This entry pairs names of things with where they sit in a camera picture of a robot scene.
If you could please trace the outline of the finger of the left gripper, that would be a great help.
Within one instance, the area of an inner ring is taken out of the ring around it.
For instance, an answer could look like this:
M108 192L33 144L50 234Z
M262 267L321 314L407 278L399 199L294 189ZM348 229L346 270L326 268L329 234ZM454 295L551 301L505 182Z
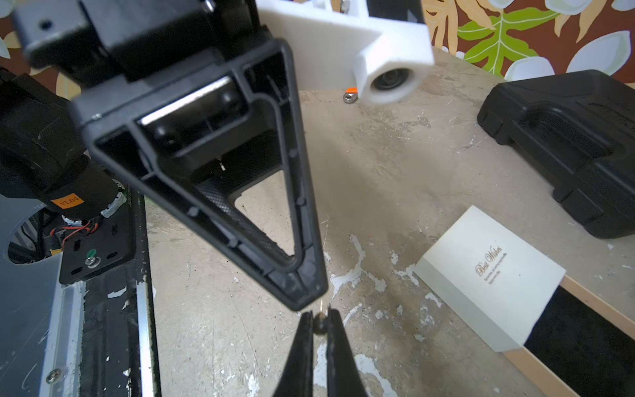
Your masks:
M327 292L327 271L289 45L226 60L200 51L144 79L86 89L69 106L91 157L176 217L292 310ZM284 177L293 250L236 206Z

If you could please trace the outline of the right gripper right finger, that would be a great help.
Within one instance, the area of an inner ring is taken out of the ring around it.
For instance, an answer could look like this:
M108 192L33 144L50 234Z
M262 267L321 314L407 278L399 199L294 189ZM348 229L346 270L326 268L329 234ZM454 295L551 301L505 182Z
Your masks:
M328 309L326 329L327 395L330 397L369 396L360 377L342 316L338 310Z

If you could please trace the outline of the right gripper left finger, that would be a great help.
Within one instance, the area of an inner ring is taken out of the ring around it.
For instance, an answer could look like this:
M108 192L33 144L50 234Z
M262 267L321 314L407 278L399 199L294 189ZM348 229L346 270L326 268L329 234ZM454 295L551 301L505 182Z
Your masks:
M314 316L301 315L274 397L311 397L314 391Z

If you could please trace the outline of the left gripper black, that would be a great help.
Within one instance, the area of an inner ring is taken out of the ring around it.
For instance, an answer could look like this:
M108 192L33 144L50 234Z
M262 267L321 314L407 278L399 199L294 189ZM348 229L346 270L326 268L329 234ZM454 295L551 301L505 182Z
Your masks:
M12 22L30 66L82 88L136 81L207 48L231 57L263 29L254 1L29 1Z

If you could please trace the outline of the small earring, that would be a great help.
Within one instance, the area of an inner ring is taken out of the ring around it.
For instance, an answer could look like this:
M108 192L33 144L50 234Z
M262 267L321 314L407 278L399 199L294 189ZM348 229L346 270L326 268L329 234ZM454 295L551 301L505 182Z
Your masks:
M313 330L315 335L323 336L328 332L328 307L320 300L319 311L314 316Z

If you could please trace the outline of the white drawer jewelry box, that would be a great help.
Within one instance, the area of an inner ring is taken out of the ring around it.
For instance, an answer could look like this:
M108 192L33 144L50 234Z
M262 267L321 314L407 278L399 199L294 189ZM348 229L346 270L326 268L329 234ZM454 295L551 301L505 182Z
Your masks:
M479 208L413 271L544 395L633 395L633 320Z

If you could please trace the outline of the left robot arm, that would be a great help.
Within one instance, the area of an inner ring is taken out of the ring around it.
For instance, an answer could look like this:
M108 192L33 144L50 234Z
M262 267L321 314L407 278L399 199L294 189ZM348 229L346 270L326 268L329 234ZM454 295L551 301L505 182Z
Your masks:
M13 26L70 102L1 74L3 173L35 195L76 160L155 200L292 310L327 292L289 45L253 1L30 1Z

